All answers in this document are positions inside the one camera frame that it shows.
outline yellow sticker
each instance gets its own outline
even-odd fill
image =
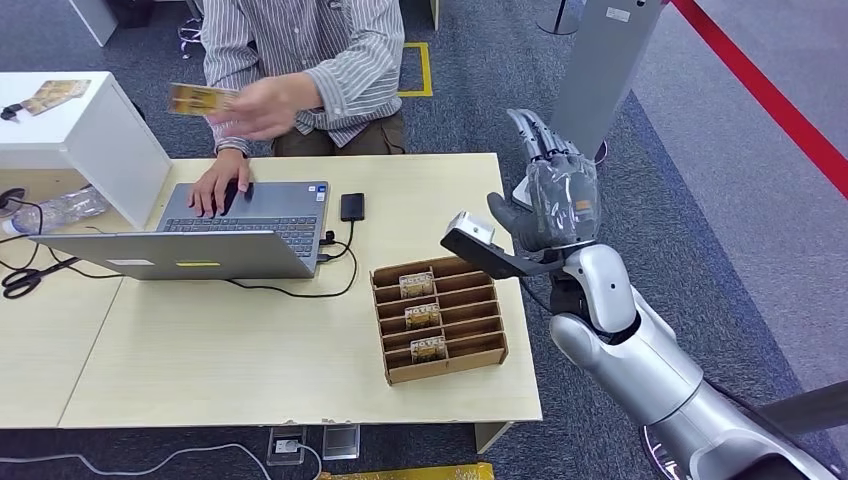
[[[218,262],[177,262],[178,267],[220,267]]]

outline stanchion base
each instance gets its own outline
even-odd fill
[[[545,15],[543,18],[536,20],[536,26],[554,35],[571,35],[580,26],[580,20],[573,15],[563,15],[559,21],[559,26],[557,26],[556,17]]]

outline white cable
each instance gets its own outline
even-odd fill
[[[307,448],[309,450],[312,450],[311,448],[307,447],[306,445],[301,445],[301,446],[304,447],[304,448]],[[168,455],[168,458],[163,460],[162,463],[160,463],[159,465],[156,465],[155,467],[147,469],[147,470],[142,470],[140,472],[105,472],[103,470],[98,469],[94,465],[92,465],[91,462],[89,462],[84,456],[80,455],[79,453],[67,453],[67,454],[64,454],[64,455],[51,455],[49,457],[35,457],[35,458],[4,458],[4,457],[0,457],[0,463],[15,463],[15,464],[38,463],[38,462],[49,462],[49,461],[52,461],[52,460],[64,460],[64,459],[68,459],[68,458],[76,458],[77,460],[82,462],[82,464],[85,465],[89,470],[91,470],[92,472],[94,472],[97,475],[103,475],[103,476],[113,475],[113,476],[116,476],[116,477],[140,477],[142,475],[148,475],[150,473],[155,472],[156,470],[159,470],[160,468],[164,467],[166,463],[170,462],[171,459],[173,459],[177,455],[182,455],[183,453],[211,452],[211,451],[214,451],[214,450],[223,450],[225,448],[233,448],[233,447],[240,448],[242,451],[244,451],[244,453],[250,455],[250,458],[252,458],[253,461],[256,462],[256,465],[259,465],[259,469],[262,470],[262,474],[265,475],[265,480],[271,480],[271,476],[268,474],[268,470],[266,470],[265,466],[262,465],[262,462],[260,462],[259,459],[256,458],[256,455],[251,453],[250,450],[248,450],[244,445],[241,445],[239,443],[228,443],[226,445],[218,445],[216,447],[185,448],[183,450],[177,450],[176,452]],[[318,459],[318,465],[319,465],[319,467],[321,465],[321,459],[320,458]]]
[[[315,474],[315,478],[313,478],[312,480],[318,480],[321,477],[321,470],[324,469],[324,466],[321,465],[321,456],[318,455],[318,452],[316,452],[315,449],[313,449],[309,445],[304,445],[304,444],[298,442],[297,446],[300,447],[300,448],[305,448],[306,450],[309,450],[310,452],[312,452],[312,455],[315,455],[315,459],[318,460],[318,473]]]

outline water bottle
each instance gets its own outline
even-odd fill
[[[109,209],[109,202],[94,187],[88,186],[48,200],[39,206],[44,212],[43,219],[37,208],[22,205],[11,219],[3,222],[3,230],[9,235],[37,235],[41,220],[41,233],[47,233],[83,218],[100,215]]]

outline desk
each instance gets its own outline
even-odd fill
[[[173,185],[208,165],[174,163],[150,227]],[[483,451],[511,422],[541,420],[514,279],[496,283],[510,349],[503,365],[389,386],[380,357],[368,273],[447,255],[439,245],[447,223],[462,209],[487,217],[486,194],[502,190],[495,155],[254,159],[252,170],[259,181],[328,180],[326,228],[342,239],[339,197],[365,192],[351,291],[312,300],[223,282],[124,279],[60,427],[473,422]],[[351,268],[344,258],[312,281],[271,283],[338,291]]]
[[[27,200],[35,202],[87,183],[73,170],[0,172],[0,191],[24,185],[29,189]],[[85,225],[110,231],[131,228],[117,212],[110,211],[66,231],[82,233]],[[20,267],[34,247],[27,240],[3,244],[0,259]],[[46,268],[53,263],[47,249],[41,248],[33,265]],[[88,263],[79,268],[96,275],[110,273]],[[0,266],[0,278],[9,273]],[[50,275],[24,298],[10,301],[0,297],[0,426],[58,425],[120,282],[119,278],[89,281],[63,270]]]

